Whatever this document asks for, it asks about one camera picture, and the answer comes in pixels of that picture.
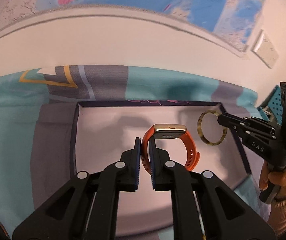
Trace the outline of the person's right hand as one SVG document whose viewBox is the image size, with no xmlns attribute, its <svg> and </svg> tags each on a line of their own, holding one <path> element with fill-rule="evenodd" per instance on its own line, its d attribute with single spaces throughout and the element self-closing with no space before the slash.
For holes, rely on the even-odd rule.
<svg viewBox="0 0 286 240">
<path fill-rule="evenodd" d="M 268 163 L 264 161 L 259 178 L 259 189 L 265 191 L 268 188 L 268 183 L 280 186 L 280 190 L 276 195 L 276 200 L 286 200 L 286 171 L 272 172 L 268 168 Z"/>
</svg>

